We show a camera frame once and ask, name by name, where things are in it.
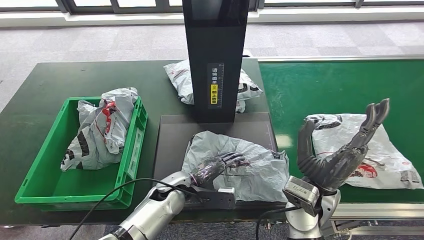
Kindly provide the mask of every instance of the black stand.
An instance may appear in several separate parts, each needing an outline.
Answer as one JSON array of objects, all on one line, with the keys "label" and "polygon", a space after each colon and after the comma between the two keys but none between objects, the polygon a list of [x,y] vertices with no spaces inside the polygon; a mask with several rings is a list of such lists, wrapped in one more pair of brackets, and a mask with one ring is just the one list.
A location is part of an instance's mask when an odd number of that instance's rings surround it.
[{"label": "black stand", "polygon": [[233,122],[249,0],[183,0],[198,123]]}]

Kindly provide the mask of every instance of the black platform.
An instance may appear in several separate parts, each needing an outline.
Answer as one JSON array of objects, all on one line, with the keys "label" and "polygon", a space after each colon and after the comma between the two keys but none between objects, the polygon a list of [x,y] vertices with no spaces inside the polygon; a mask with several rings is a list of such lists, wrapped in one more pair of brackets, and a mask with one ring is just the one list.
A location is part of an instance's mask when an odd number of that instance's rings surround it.
[{"label": "black platform", "polygon": [[163,179],[181,171],[193,135],[211,131],[243,139],[276,151],[277,143],[269,113],[241,113],[232,123],[196,123],[188,115],[162,115],[155,153],[153,178]]}]

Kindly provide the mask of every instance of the plastic bag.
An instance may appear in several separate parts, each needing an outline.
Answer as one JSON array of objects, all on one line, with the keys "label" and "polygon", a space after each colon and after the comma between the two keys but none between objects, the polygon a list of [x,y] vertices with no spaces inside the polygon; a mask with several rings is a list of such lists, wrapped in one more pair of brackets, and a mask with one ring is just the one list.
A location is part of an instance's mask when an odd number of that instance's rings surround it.
[{"label": "plastic bag", "polygon": [[119,88],[101,95],[99,107],[80,100],[78,135],[60,164],[69,169],[97,170],[121,161],[137,89]]},{"label": "plastic bag", "polygon": [[[317,158],[325,158],[349,143],[358,132],[365,114],[314,114],[312,133]],[[372,189],[423,189],[423,183],[412,163],[389,140],[383,125],[368,143],[368,152],[359,167],[345,183]]]},{"label": "plastic bag", "polygon": [[235,188],[238,201],[287,202],[282,192],[289,178],[286,152],[273,152],[238,138],[203,131],[193,136],[185,152],[182,171],[190,173],[204,161],[228,152],[242,153],[249,166],[227,168],[213,187]]},{"label": "plastic bag", "polygon": [[[171,63],[163,68],[165,69],[172,85],[178,92],[181,102],[190,105],[195,104],[189,60]],[[259,97],[262,92],[263,91],[258,87],[258,85],[250,79],[243,69],[241,69],[235,111],[237,113],[243,113],[246,106],[244,101]]]}]

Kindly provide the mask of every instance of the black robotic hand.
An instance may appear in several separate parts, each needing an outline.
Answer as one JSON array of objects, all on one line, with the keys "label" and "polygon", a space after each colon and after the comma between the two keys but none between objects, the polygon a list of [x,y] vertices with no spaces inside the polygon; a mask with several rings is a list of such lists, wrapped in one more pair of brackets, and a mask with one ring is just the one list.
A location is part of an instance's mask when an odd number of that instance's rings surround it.
[{"label": "black robotic hand", "polygon": [[367,143],[389,113],[389,99],[366,107],[366,120],[358,133],[339,150],[323,159],[317,159],[312,149],[314,120],[306,120],[297,140],[297,166],[311,183],[325,191],[334,192],[362,163],[368,152]]}]

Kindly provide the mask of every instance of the gray carpet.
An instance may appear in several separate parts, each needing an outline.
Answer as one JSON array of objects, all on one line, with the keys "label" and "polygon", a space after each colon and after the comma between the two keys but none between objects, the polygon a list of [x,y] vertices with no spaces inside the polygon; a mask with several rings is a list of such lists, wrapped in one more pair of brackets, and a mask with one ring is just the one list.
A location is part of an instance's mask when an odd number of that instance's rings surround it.
[{"label": "gray carpet", "polygon": [[[424,22],[248,25],[245,49],[254,56],[376,56],[424,54]],[[0,112],[37,63],[186,59],[182,25],[0,28]],[[0,228],[0,240],[67,239],[74,226]],[[84,226],[76,240],[100,238],[109,227]],[[255,224],[170,225],[161,240],[254,239]],[[285,226],[260,230],[260,239],[285,239]],[[354,236],[352,239],[423,239]]]}]

